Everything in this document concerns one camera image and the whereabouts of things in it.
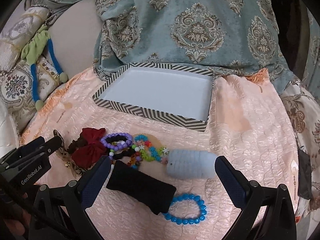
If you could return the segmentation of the left hand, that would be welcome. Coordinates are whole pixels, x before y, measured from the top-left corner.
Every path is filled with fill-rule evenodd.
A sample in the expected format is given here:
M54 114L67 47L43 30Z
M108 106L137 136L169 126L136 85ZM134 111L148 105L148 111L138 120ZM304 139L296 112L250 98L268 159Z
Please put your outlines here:
M31 214L1 192L1 230L9 239L28 239Z

